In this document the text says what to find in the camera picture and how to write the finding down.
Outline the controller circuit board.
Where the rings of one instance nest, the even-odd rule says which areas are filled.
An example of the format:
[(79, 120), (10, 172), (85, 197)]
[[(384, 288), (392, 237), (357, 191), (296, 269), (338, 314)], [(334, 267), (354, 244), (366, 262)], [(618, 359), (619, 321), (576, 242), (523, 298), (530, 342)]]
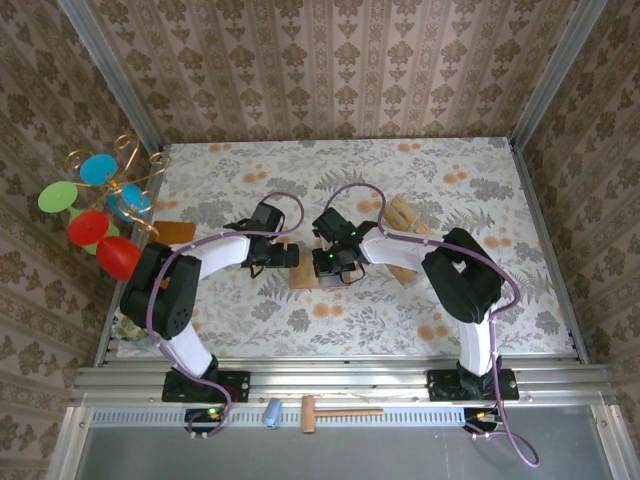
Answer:
[(503, 424), (498, 409), (465, 408), (463, 428), (469, 433), (484, 434), (495, 431)]
[(209, 437), (223, 424), (225, 415), (225, 407), (188, 409), (184, 417), (185, 430), (192, 437)]

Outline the aluminium table side rail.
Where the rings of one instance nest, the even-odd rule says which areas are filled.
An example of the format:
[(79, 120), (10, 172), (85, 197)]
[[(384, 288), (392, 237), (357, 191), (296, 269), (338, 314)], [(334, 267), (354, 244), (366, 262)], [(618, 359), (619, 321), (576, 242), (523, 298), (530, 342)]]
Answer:
[[(152, 205), (150, 207), (149, 213), (144, 218), (144, 220), (147, 222), (152, 222), (153, 209), (157, 200), (157, 194), (162, 186), (162, 179), (164, 174), (160, 172), (161, 167), (161, 164), (153, 165), (150, 170), (150, 173), (153, 174), (153, 177), (142, 182), (142, 186), (150, 191), (150, 196), (152, 197)], [(149, 239), (149, 233), (142, 226), (135, 226), (133, 223), (129, 223), (128, 229), (129, 232), (126, 235), (126, 238), (128, 240), (131, 240), (137, 247), (141, 247)], [(93, 362), (93, 366), (96, 368), (103, 367), (107, 362), (106, 356), (109, 351), (109, 343), (114, 338), (114, 335), (112, 333), (112, 326), (114, 319), (116, 318), (116, 311), (119, 309), (120, 298), (125, 286), (126, 283), (121, 281), (118, 281), (116, 284)]]
[(577, 321), (571, 299), (562, 276), (562, 272), (554, 251), (554, 247), (547, 229), (547, 225), (541, 210), (538, 196), (531, 177), (529, 175), (526, 162), (522, 155), (521, 149), (510, 138), (507, 139), (514, 165), (519, 175), (524, 195), (527, 199), (532, 221), (535, 226), (542, 253), (545, 258), (546, 265), (549, 270), (549, 276), (556, 292), (558, 305), (563, 314), (563, 318), (567, 325), (570, 338), (572, 339), (573, 349), (576, 358), (583, 364), (590, 364), (591, 360), (587, 351), (584, 339), (582, 337), (580, 326)]

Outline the blue plastic wine glass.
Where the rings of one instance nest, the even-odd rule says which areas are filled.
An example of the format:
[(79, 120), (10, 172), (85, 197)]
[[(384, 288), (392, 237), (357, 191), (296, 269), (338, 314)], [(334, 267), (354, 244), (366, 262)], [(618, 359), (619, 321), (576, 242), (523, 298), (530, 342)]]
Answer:
[(108, 154), (90, 156), (80, 167), (83, 183), (94, 187), (106, 187), (106, 202), (121, 220), (132, 223), (135, 218), (144, 219), (152, 205), (151, 198), (137, 183), (116, 176), (117, 163)]

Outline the floral table mat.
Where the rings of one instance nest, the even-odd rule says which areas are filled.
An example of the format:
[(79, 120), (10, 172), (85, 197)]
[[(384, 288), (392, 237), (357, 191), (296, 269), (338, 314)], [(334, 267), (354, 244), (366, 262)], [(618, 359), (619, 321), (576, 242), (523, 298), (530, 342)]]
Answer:
[[(263, 198), (286, 216), (302, 252), (326, 204), (345, 219), (376, 218), (401, 195), (436, 236), (468, 231), (518, 284), (496, 322), (503, 355), (571, 356), (572, 339), (503, 138), (177, 144), (154, 216), (192, 222), (198, 237), (249, 217)], [(456, 321), (424, 275), (404, 289), (386, 266), (347, 288), (292, 290), (285, 270), (229, 267), (198, 289), (193, 323), (219, 357), (457, 355)]]

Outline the floral cloth piece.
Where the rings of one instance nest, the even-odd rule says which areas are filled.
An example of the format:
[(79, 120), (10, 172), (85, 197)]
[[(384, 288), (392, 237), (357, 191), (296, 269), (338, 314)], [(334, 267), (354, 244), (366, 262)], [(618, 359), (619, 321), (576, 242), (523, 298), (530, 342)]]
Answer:
[(137, 326), (129, 317), (119, 311), (113, 316), (111, 331), (117, 340), (128, 343), (139, 343), (148, 337), (143, 328)]

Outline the green plastic wine glass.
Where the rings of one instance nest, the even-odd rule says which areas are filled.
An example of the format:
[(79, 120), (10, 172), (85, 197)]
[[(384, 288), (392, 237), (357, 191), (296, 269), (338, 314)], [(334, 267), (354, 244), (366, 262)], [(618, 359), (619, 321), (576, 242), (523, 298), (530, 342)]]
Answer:
[(92, 256), (97, 255), (98, 244), (108, 237), (120, 235), (119, 228), (102, 211), (79, 209), (74, 206), (78, 187), (69, 181), (58, 181), (47, 186), (38, 197), (38, 207), (44, 213), (69, 214), (68, 240)]

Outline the aluminium frame post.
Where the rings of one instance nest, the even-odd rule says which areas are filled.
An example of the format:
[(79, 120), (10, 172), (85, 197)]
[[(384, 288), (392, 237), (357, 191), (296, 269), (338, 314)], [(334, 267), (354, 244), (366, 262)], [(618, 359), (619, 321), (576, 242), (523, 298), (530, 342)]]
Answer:
[(608, 0), (580, 0), (516, 124), (510, 144), (523, 150), (548, 110)]
[(161, 137), (86, 0), (59, 3), (146, 151), (151, 154), (161, 150)]

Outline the brown wooden board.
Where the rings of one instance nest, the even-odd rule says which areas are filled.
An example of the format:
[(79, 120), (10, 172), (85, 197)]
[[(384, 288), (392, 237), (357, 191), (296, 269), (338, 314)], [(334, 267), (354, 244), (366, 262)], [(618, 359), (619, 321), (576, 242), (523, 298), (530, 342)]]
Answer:
[(149, 241), (164, 245), (189, 243), (194, 239), (196, 232), (196, 225), (192, 222), (155, 221), (153, 227)]

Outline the wooden mallet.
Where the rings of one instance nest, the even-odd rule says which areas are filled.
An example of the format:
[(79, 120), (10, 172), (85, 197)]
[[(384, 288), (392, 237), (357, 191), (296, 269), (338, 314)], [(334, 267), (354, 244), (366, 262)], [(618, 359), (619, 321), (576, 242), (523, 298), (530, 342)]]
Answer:
[(384, 410), (380, 408), (317, 410), (315, 397), (305, 395), (301, 399), (300, 427), (304, 434), (313, 434), (319, 418), (381, 416), (383, 414)]

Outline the aluminium front rail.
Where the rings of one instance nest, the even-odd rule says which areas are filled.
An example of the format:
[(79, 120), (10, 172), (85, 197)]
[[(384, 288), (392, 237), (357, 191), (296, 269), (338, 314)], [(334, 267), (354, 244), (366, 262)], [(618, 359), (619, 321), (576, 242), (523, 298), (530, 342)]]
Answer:
[[(604, 367), (573, 358), (506, 356), (524, 406), (611, 404), (615, 390)], [(224, 370), (250, 374), (252, 405), (280, 397), (288, 404), (315, 395), (325, 406), (408, 406), (429, 400), (427, 373), (455, 366), (452, 357), (407, 356), (226, 359)], [(114, 358), (77, 374), (71, 401), (85, 406), (152, 406), (169, 369), (160, 358)]]

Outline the red plastic wine glass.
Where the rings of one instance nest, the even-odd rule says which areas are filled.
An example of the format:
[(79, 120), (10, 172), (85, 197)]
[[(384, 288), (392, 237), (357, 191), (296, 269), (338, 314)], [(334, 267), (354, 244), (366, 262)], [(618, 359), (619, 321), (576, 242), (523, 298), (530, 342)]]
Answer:
[(141, 251), (100, 211), (75, 215), (67, 230), (72, 244), (94, 255), (100, 268), (116, 281), (131, 279)]

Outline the small brown wooden box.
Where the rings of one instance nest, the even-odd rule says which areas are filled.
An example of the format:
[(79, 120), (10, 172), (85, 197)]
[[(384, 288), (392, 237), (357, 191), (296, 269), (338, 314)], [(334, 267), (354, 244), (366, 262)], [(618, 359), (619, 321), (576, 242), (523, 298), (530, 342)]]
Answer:
[(299, 265), (289, 270), (289, 287), (292, 290), (327, 290), (347, 288), (356, 281), (357, 272), (346, 272), (342, 275), (317, 277), (314, 270), (312, 252), (304, 251), (300, 254)]

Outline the blue grey small device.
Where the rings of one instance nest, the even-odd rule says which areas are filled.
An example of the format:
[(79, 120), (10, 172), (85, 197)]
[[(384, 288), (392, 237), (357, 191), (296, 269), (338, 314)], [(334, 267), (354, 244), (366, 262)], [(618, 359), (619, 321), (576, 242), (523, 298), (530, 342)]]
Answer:
[(271, 398), (262, 415), (263, 425), (270, 430), (278, 427), (282, 409), (282, 401), (277, 398)]

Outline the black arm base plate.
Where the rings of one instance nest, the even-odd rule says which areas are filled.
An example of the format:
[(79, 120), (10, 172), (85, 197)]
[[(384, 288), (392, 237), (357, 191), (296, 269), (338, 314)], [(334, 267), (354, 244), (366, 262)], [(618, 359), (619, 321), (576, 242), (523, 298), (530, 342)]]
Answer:
[[(495, 401), (496, 391), (491, 372), (477, 377), (458, 369), (434, 369), (426, 372), (426, 387), (433, 402)], [(498, 387), (503, 400), (518, 400), (515, 374), (510, 369), (498, 373)]]
[[(218, 384), (227, 391), (232, 403), (247, 403), (250, 392), (248, 371), (220, 371)], [(225, 396), (218, 389), (195, 382), (178, 371), (166, 373), (162, 390), (166, 403), (224, 403)]]

